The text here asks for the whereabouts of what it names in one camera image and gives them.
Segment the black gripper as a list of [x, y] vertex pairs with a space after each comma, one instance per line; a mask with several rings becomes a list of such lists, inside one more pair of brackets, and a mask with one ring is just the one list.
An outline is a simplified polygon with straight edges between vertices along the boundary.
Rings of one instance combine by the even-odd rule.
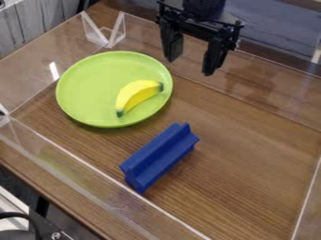
[[228, 0], [158, 0], [157, 23], [166, 59], [184, 52], [184, 35], [209, 41], [202, 73], [210, 76], [222, 67], [229, 50], [240, 45], [245, 22], [226, 10]]

